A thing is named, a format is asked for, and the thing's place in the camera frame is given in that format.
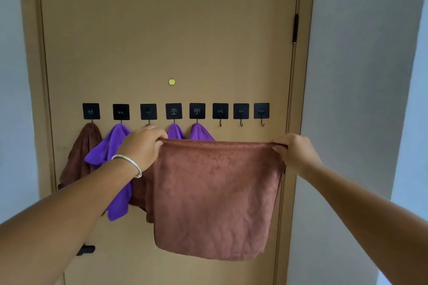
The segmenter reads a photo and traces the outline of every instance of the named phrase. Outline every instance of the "wall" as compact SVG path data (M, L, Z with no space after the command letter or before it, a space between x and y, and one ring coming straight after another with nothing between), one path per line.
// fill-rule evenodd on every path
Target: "wall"
M422 11L391 200L428 221L428 0ZM379 274L378 285L389 285Z
M390 198L423 0L314 0L302 134L324 163ZM288 285L375 284L377 268L297 180Z
M0 0L0 223L39 199L21 1Z

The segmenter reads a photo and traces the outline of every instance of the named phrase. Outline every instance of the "person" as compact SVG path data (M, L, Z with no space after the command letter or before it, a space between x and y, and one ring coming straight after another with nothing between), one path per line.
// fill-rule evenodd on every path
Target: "person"
M141 128L124 140L118 154L145 170L158 156L158 138L167 138L161 128ZM393 285L428 283L426 221L325 167L308 138L287 134L275 143L287 169L325 198ZM0 283L54 283L104 209L137 174L130 162L113 159L1 224Z

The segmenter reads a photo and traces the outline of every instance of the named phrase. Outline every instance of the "towel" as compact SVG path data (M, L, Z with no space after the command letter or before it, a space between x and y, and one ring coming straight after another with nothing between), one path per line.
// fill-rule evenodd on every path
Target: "towel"
M156 245L228 261L263 252L284 169L273 144L163 142L153 169Z
M186 139L181 128L173 123L168 130L168 139ZM214 141L213 137L208 131L200 125L195 123L190 132L190 139L193 140L206 140ZM146 212L146 221L154 223L153 216L153 165L142 173L141 178L134 178L131 181L132 196L129 205L138 206Z
M109 132L104 140L85 157L85 161L94 166L102 166L116 154L123 140L131 131L123 124L118 124ZM108 218L114 221L128 212L128 202L132 195L131 183L128 183L116 195L107 207Z
M70 185L96 169L96 167L86 163L84 158L101 141L102 137L97 125L88 123L83 127L68 155L66 167L61 173L60 182L62 186Z

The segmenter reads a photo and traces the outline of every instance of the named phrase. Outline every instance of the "person's right hand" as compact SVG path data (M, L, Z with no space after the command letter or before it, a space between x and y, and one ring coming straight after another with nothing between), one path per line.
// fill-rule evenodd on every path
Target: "person's right hand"
M304 177L308 169L322 166L317 151L307 137L289 133L274 142L283 144L274 146L274 150L281 155L287 168L299 176Z
M160 137L167 139L168 135L160 127L147 125L129 134L117 154L130 158L144 171L158 158L159 148L163 144L162 141L157 141Z

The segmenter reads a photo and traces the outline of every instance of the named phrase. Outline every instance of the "bracelet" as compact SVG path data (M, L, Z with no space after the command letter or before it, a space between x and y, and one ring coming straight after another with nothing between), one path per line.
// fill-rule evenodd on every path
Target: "bracelet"
M134 178L141 178L142 177L142 171L141 171L140 167L138 167L138 165L133 160L131 160L127 156L121 155L121 154L116 154L116 155L112 156L111 160L113 160L115 158L121 158L121 159L126 160L129 163L132 163L134 165L134 167L137 168L137 170L138 170L138 175L136 175Z

